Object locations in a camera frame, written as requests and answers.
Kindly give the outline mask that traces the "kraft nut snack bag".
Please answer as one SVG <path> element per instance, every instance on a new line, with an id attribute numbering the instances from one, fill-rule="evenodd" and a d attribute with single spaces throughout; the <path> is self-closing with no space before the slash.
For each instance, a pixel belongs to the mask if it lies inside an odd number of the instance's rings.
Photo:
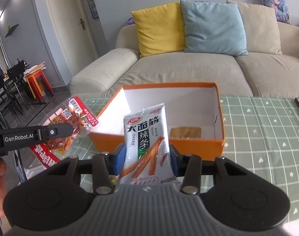
<path id="1" fill-rule="evenodd" d="M 202 135 L 201 127 L 174 127 L 170 130 L 169 138 L 189 139 L 200 138 Z"/>

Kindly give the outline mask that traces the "white spicy strips bag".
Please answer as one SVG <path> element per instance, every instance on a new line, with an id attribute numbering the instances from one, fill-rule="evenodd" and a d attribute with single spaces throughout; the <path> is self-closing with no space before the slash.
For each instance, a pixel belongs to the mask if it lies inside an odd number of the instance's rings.
<path id="1" fill-rule="evenodd" d="M 130 113 L 123 122 L 126 154 L 117 184 L 173 183 L 179 189 L 170 158 L 165 104 Z"/>

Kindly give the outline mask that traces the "clear red spicy strips pack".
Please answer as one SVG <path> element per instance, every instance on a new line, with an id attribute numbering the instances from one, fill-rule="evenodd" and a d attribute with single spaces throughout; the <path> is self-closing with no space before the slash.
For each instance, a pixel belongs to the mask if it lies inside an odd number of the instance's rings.
<path id="1" fill-rule="evenodd" d="M 47 140 L 48 150 L 60 159 L 69 156 L 77 138 L 86 137 L 98 124 L 96 115 L 77 96 L 69 98 L 41 121 L 54 138 Z"/>

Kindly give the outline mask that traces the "red cartoon snack bag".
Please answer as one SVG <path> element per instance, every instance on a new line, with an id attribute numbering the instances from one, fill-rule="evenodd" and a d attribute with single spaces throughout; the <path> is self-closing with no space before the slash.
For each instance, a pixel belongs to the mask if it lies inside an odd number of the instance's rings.
<path id="1" fill-rule="evenodd" d="M 45 168 L 50 168 L 61 161 L 55 154 L 53 154 L 49 150 L 49 148 L 44 143 L 31 146 L 30 149 L 33 152 L 33 154 L 36 156 L 38 161 Z"/>

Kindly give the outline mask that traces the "orange cardboard box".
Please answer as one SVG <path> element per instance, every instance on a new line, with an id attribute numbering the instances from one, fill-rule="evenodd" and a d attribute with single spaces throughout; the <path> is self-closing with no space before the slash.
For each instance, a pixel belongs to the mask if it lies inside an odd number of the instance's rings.
<path id="1" fill-rule="evenodd" d="M 221 156 L 225 144 L 223 115 L 216 83 L 161 83 L 120 87 L 97 115 L 98 124 L 89 134 L 98 151 L 112 153 L 124 143 L 123 118 L 127 114 L 164 103 L 168 130 L 199 127 L 199 138 L 170 138 L 181 154 L 204 160 Z"/>

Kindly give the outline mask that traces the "black dining chair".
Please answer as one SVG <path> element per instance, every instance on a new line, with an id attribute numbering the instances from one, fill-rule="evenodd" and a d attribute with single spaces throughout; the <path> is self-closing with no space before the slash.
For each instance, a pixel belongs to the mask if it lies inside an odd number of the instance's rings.
<path id="1" fill-rule="evenodd" d="M 25 70 L 26 65 L 21 60 L 8 69 L 5 76 L 0 75 L 0 129 L 9 128 L 9 123 L 5 119 L 7 113 L 23 115 L 23 108 L 28 108 L 23 99 L 27 89 L 24 81 Z"/>

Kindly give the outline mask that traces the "red orange stacked stools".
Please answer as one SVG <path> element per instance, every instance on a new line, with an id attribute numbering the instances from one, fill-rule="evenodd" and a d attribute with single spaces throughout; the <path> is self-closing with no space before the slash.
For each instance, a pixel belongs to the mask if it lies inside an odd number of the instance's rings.
<path id="1" fill-rule="evenodd" d="M 25 75 L 26 82 L 31 90 L 32 95 L 40 103 L 43 102 L 43 96 L 48 93 L 54 97 L 53 89 L 43 73 L 43 69 L 38 69 Z"/>

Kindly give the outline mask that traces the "beige sofa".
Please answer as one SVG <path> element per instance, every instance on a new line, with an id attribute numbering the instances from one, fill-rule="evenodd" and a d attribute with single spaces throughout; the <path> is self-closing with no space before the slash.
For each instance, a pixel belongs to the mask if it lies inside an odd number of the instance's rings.
<path id="1" fill-rule="evenodd" d="M 122 86 L 214 82 L 224 96 L 299 98 L 299 27 L 278 24 L 280 55 L 246 56 L 172 52 L 141 58 L 136 27 L 123 27 L 115 49 L 85 67 L 70 81 L 71 95 L 110 97 Z"/>

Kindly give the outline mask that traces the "green checked tablecloth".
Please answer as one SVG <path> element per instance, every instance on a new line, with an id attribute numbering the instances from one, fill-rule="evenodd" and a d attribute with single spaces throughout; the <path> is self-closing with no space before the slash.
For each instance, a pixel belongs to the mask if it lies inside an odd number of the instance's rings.
<path id="1" fill-rule="evenodd" d="M 223 155 L 282 189 L 299 219 L 299 108 L 293 99 L 222 96 Z"/>

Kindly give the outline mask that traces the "white door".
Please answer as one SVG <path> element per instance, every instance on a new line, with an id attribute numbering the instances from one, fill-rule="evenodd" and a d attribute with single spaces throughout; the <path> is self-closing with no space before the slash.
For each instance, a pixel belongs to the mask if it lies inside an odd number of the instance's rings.
<path id="1" fill-rule="evenodd" d="M 51 22 L 72 75 L 99 57 L 81 0 L 46 0 Z"/>

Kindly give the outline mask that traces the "yellow cushion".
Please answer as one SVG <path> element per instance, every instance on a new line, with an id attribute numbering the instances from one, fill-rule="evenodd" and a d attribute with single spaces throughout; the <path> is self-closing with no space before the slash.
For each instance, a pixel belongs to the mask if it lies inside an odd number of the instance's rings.
<path id="1" fill-rule="evenodd" d="M 132 11 L 142 57 L 183 51 L 184 20 L 179 2 Z"/>

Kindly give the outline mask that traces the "light blue cushion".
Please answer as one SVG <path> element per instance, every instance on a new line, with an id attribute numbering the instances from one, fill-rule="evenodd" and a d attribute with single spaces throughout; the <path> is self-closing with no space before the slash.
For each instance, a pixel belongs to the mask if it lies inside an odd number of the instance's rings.
<path id="1" fill-rule="evenodd" d="M 187 53 L 248 55 L 247 37 L 236 4 L 180 1 Z"/>

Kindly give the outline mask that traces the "beige cushion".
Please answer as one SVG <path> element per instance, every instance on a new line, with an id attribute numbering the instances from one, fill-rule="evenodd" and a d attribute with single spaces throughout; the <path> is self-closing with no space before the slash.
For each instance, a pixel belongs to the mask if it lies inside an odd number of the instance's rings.
<path id="1" fill-rule="evenodd" d="M 272 8 L 227 0 L 236 4 L 242 17 L 249 52 L 281 55 L 278 22 Z"/>

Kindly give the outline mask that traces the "anime print cushion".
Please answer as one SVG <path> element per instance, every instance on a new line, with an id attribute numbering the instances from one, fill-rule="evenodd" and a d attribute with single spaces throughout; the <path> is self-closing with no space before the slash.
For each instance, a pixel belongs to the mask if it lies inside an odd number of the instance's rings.
<path id="1" fill-rule="evenodd" d="M 262 5 L 274 9 L 276 20 L 278 22 L 291 25 L 287 0 L 262 0 Z"/>

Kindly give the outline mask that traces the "wall poster by door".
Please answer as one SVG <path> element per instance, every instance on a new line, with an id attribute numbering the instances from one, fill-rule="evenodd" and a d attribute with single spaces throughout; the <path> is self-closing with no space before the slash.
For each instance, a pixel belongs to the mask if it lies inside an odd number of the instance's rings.
<path id="1" fill-rule="evenodd" d="M 94 0 L 87 0 L 88 4 L 89 4 L 89 8 L 91 11 L 91 15 L 93 19 L 96 19 L 99 17 L 98 15 L 98 11 L 97 11 L 97 7 L 95 5 L 95 1 Z"/>

